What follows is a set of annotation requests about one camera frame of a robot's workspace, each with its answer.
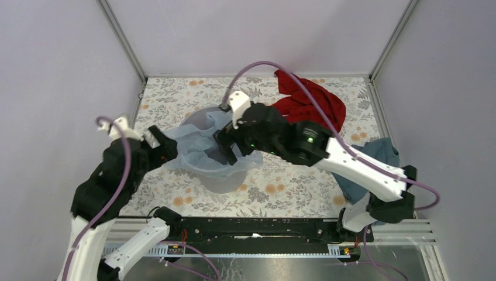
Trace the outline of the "left aluminium frame post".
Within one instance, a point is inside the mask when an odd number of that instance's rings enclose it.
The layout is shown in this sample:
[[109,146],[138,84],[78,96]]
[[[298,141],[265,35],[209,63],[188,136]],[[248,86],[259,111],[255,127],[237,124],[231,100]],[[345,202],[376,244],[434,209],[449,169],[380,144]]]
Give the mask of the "left aluminium frame post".
[[139,80],[146,84],[148,76],[146,75],[136,53],[134,52],[124,30],[121,27],[109,1],[107,0],[96,0],[104,17],[106,18],[110,28],[112,29],[118,43],[120,44],[125,56],[127,57],[130,65],[138,76]]

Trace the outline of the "grey plastic trash bin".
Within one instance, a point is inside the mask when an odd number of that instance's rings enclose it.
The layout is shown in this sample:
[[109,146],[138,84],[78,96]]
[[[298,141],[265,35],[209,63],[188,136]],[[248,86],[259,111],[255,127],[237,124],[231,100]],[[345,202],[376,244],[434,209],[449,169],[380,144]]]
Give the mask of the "grey plastic trash bin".
[[187,170],[199,178],[201,184],[214,193],[224,194],[235,191],[243,184],[247,171],[235,170],[221,154],[213,134],[222,129],[231,117],[217,107],[204,107],[186,117],[181,125],[194,126],[197,133],[211,145],[210,148],[199,149],[199,155],[193,155],[193,149],[188,149],[184,157]]

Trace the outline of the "floral patterned table mat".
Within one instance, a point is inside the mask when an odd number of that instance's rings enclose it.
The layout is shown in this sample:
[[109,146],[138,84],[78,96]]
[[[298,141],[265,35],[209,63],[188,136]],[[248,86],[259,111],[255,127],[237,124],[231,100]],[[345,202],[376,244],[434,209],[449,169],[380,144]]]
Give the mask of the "floral patterned table mat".
[[[344,102],[346,118],[340,134],[347,143],[363,145],[380,137],[366,78],[315,78],[314,82]],[[195,111],[218,105],[228,84],[223,77],[150,78],[135,127],[179,126]],[[332,218],[346,203],[331,173],[293,166],[266,154],[260,167],[250,170],[242,182],[230,184],[224,194],[208,190],[190,172],[157,169],[147,174],[121,215],[145,216],[154,207],[166,206],[184,216]]]

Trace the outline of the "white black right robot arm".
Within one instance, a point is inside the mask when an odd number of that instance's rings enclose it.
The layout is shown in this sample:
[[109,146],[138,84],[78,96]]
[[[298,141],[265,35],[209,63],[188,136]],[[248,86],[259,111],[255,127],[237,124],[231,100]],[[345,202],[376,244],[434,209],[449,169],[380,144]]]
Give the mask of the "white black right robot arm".
[[392,167],[388,177],[361,162],[385,168],[354,148],[342,148],[333,133],[312,121],[289,123],[275,108],[248,101],[239,107],[221,104],[232,114],[225,127],[213,135],[230,165],[237,162],[233,148],[243,156],[258,150],[294,165],[317,167],[335,173],[366,189],[366,194],[339,214],[335,232],[343,241],[352,240],[364,227],[377,221],[397,224],[414,213],[414,196],[407,191],[408,168]]

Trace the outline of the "right aluminium frame post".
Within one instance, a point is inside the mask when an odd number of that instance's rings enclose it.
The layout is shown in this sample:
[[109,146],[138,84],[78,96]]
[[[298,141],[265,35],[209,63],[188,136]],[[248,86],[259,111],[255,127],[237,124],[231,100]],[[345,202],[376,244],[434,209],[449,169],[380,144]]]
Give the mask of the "right aluminium frame post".
[[372,83],[376,80],[376,78],[380,74],[380,71],[384,66],[388,56],[392,52],[396,42],[398,41],[399,37],[402,35],[403,30],[405,29],[407,23],[409,22],[411,16],[415,12],[415,9],[417,8],[420,2],[421,2],[420,0],[408,1],[407,7],[400,16],[400,19],[398,20],[394,30],[392,31],[392,34],[387,44],[385,45],[385,48],[381,52],[376,64],[374,65],[372,71],[369,74],[369,79]]

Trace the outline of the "light blue plastic trash bag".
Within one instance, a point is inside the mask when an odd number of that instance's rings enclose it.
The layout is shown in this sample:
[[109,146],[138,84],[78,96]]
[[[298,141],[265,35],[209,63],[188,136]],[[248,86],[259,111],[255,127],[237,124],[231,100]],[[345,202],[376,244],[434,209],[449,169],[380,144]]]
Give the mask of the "light blue plastic trash bag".
[[[231,117],[232,120],[232,114],[228,112],[226,113],[228,114],[228,116]],[[165,130],[163,133],[167,137],[177,141],[178,156],[174,160],[164,165],[166,168],[171,170],[173,169],[187,170],[184,165],[185,162],[184,157],[188,154],[188,149],[193,149],[193,155],[198,156],[199,149],[205,149],[211,147],[209,142],[203,138],[205,134],[204,133],[198,134],[197,128],[191,125],[190,126],[180,125],[176,128]],[[237,145],[233,145],[232,149],[237,157],[237,162],[233,165],[235,170],[249,171],[251,169],[257,169],[263,164],[263,157],[260,152],[252,152],[247,156],[243,156]]]

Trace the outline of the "teal blue cloth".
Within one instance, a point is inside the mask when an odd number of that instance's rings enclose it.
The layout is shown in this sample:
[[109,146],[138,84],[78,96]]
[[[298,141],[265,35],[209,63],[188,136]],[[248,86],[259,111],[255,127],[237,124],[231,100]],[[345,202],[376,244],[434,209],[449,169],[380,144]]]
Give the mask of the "teal blue cloth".
[[[358,161],[360,172],[372,173],[379,175],[382,178],[386,177],[388,172],[385,166],[399,167],[399,152],[393,146],[391,138],[376,139],[367,142],[363,146],[353,145],[354,151],[357,153],[352,161]],[[332,173],[339,188],[341,189],[345,199],[350,204],[359,202],[368,192],[368,185],[363,187],[360,182],[356,182],[354,178],[348,176],[343,177],[342,174]]]

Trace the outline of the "aluminium frame post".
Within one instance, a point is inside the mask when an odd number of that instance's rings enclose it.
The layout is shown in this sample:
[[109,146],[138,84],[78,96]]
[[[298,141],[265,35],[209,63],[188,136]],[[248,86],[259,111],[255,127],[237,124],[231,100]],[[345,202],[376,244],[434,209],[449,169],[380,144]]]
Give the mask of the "aluminium frame post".
[[139,80],[146,84],[148,76],[146,75],[136,53],[134,52],[124,30],[121,27],[109,1],[107,0],[96,0],[104,17],[106,18],[110,28],[112,29],[118,43],[120,44],[125,56],[127,57],[130,65],[138,76]]
[[398,41],[399,37],[402,35],[403,30],[405,29],[407,23],[409,22],[411,16],[415,12],[415,9],[417,8],[420,2],[421,2],[420,0],[408,1],[407,7],[400,16],[400,19],[398,20],[394,30],[392,31],[392,34],[387,44],[385,45],[385,48],[381,52],[376,64],[374,65],[372,71],[369,74],[369,79],[372,83],[376,80],[376,78],[380,74],[380,71],[384,66],[388,56],[392,52],[396,42]]

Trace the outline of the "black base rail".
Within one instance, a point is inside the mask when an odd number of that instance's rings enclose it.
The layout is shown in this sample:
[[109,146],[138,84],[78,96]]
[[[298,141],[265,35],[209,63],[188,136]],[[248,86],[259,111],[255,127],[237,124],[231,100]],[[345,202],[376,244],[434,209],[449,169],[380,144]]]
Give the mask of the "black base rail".
[[324,218],[207,218],[185,217],[176,221],[167,240],[187,245],[243,244],[360,244],[373,242],[370,229],[358,233]]

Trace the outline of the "red cloth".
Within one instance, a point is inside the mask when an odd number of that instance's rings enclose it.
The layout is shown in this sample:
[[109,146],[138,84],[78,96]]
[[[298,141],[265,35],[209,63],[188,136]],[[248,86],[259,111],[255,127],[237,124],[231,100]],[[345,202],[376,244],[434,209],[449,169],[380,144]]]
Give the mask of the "red cloth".
[[[277,70],[274,74],[278,78],[279,93],[285,97],[274,103],[273,107],[288,122],[312,121],[329,127],[312,101],[289,75],[282,70]],[[310,92],[336,131],[340,132],[346,118],[346,106],[343,101],[312,80],[305,78],[298,80]]]

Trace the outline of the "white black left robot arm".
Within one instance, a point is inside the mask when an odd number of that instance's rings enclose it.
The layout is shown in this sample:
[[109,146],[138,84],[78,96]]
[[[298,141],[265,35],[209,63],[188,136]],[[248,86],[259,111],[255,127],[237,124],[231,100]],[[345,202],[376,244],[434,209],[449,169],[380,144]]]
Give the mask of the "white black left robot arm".
[[181,235],[178,221],[154,218],[114,254],[103,255],[104,245],[121,209],[137,191],[144,176],[178,156],[177,141],[156,126],[149,131],[158,141],[153,148],[125,121],[103,122],[111,144],[102,162],[80,184],[71,205],[71,238],[59,280],[122,280],[161,238]]

